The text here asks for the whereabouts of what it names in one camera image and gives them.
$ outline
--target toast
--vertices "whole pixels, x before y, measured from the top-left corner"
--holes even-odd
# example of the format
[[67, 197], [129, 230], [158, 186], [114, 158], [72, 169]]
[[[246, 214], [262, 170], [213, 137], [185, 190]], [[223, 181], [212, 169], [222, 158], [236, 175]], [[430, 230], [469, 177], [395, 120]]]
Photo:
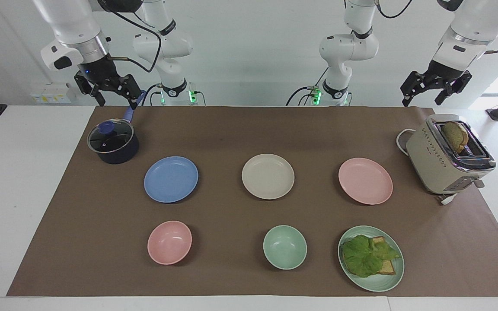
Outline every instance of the toast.
[[[372, 238], [372, 242], [379, 243], [379, 242], [385, 242], [385, 238], [383, 236], [376, 236], [375, 238]], [[386, 276], [394, 276], [395, 275], [395, 268], [393, 267], [393, 264], [391, 263], [391, 260], [384, 260], [382, 262], [382, 268], [378, 272], [378, 274], [384, 274]]]
[[442, 131], [451, 145], [451, 148], [453, 148], [456, 153], [461, 153], [462, 150], [464, 150], [464, 146], [468, 144], [469, 138], [466, 128], [458, 122], [449, 121], [443, 126]]

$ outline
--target toaster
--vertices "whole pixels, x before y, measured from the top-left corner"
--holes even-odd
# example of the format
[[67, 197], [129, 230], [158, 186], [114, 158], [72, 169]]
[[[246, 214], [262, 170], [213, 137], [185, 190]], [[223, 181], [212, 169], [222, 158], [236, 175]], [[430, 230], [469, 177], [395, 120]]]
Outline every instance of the toaster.
[[[457, 153], [443, 133], [443, 126], [458, 122], [468, 132], [468, 144]], [[495, 168], [495, 160], [464, 118], [456, 114], [434, 114], [409, 138], [406, 149], [412, 165], [428, 191], [436, 194], [459, 193]]]

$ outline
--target pink plate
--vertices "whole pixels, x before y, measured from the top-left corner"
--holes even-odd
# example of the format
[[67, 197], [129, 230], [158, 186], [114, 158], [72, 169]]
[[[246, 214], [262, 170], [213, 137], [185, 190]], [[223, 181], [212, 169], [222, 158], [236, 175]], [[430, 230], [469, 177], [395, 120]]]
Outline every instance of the pink plate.
[[159, 264], [175, 264], [192, 247], [192, 232], [183, 222], [170, 220], [158, 225], [147, 241], [149, 256]]
[[389, 173], [378, 163], [365, 158], [352, 158], [339, 168], [339, 183], [343, 190], [360, 203], [383, 203], [393, 193]]

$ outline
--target table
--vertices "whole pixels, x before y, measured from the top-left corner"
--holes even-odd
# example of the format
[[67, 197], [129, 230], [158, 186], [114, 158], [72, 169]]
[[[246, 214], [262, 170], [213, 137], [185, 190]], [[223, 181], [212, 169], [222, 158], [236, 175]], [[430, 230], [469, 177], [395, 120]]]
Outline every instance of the table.
[[[30, 240], [55, 192], [93, 107], [10, 106], [0, 117], [0, 309], [494, 309], [498, 298], [108, 297], [6, 298]], [[477, 111], [437, 109], [468, 118], [498, 162], [498, 122]], [[498, 167], [482, 194], [498, 220]]]

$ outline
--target brown mat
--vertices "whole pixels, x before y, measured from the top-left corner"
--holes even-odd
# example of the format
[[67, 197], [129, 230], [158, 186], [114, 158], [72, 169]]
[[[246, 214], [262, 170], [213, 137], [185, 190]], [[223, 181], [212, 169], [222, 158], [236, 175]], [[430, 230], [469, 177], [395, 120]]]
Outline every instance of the brown mat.
[[[378, 295], [353, 285], [336, 254], [344, 231], [371, 225], [397, 241], [406, 263], [399, 286], [380, 295], [498, 296], [498, 224], [479, 191], [469, 187], [440, 206], [395, 146], [400, 130], [417, 128], [432, 110], [139, 108], [139, 153], [107, 165], [87, 148], [87, 132], [124, 109], [95, 108], [8, 295]], [[260, 153], [293, 166], [285, 197], [264, 201], [243, 187], [241, 169]], [[157, 203], [144, 175], [172, 155], [197, 165], [199, 183], [179, 203]], [[389, 171], [387, 202], [364, 206], [342, 191], [337, 171], [353, 157]], [[174, 266], [154, 263], [146, 248], [167, 220], [185, 222], [194, 236]], [[295, 270], [273, 268], [262, 252], [265, 233], [280, 224], [298, 228], [309, 245]]]

